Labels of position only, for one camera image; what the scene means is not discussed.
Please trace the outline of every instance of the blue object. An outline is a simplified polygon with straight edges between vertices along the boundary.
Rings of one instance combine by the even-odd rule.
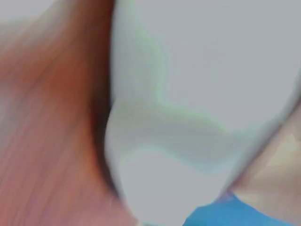
[[[267,217],[244,204],[237,197],[197,208],[184,226],[291,226]]]

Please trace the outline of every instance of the orange-brown surface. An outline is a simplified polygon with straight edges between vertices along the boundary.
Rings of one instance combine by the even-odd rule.
[[[112,7],[57,0],[39,17],[0,22],[0,226],[135,225],[95,151]]]

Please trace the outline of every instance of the blurry skin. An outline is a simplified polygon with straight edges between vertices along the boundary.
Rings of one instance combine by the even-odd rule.
[[[301,225],[301,105],[231,190],[258,211]]]

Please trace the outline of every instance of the hand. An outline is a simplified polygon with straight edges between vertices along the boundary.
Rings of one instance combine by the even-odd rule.
[[[258,211],[301,225],[301,105],[231,190]]]

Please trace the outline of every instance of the blue fabric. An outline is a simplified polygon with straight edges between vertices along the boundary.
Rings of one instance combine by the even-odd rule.
[[[197,208],[184,226],[291,226],[256,211],[235,196],[230,201]]]

